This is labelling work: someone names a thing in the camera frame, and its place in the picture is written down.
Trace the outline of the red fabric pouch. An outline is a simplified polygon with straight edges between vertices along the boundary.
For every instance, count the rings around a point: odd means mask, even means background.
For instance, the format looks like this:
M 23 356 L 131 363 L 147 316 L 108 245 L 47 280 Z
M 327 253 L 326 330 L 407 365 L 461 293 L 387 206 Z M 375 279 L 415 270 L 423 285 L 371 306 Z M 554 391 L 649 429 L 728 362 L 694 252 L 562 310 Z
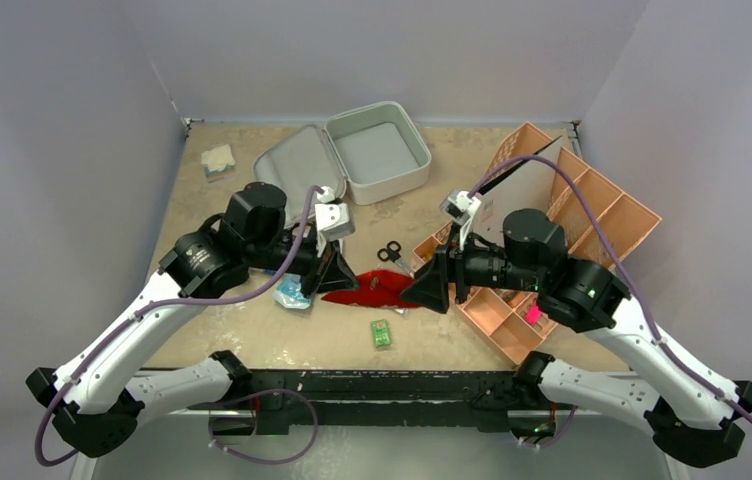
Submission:
M 401 298 L 401 293 L 413 283 L 407 274 L 388 269 L 374 269 L 356 277 L 359 287 L 353 290 L 334 291 L 321 297 L 323 301 L 367 308 L 406 309 L 420 305 Z

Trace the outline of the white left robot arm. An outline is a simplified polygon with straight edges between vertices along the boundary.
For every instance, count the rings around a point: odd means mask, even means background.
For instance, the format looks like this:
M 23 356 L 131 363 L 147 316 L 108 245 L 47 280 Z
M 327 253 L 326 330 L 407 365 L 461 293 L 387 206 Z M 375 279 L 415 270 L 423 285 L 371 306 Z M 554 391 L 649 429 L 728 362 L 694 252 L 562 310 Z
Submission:
M 357 288 L 340 250 L 354 231 L 348 205 L 331 188 L 312 186 L 297 221 L 287 219 L 287 207 L 287 195 L 269 183 L 235 192 L 224 211 L 177 239 L 93 343 L 60 367 L 34 370 L 26 385 L 45 409 L 37 437 L 53 428 L 72 454 L 97 458 L 172 412 L 203 404 L 236 409 L 258 400 L 251 371 L 228 350 L 155 377 L 139 371 L 200 313 L 234 303 L 232 290 L 255 269 L 271 272 L 265 290 L 288 274 L 301 278 L 306 296 Z

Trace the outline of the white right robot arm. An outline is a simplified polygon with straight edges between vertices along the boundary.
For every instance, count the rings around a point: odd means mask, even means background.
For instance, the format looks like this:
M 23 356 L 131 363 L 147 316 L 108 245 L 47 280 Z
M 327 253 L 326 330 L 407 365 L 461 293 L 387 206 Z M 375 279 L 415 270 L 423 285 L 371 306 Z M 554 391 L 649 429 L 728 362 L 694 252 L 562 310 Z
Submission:
M 533 351 L 513 381 L 528 407 L 544 400 L 610 416 L 645 431 L 670 457 L 696 468 L 735 458 L 745 439 L 739 419 L 752 413 L 752 382 L 715 373 L 647 317 L 619 275 L 572 256 L 563 228 L 537 209 L 508 214 L 503 242 L 471 230 L 472 212 L 454 209 L 442 265 L 463 295 L 469 287 L 532 293 L 555 323 L 604 346 L 636 374 L 634 382 L 574 367 Z

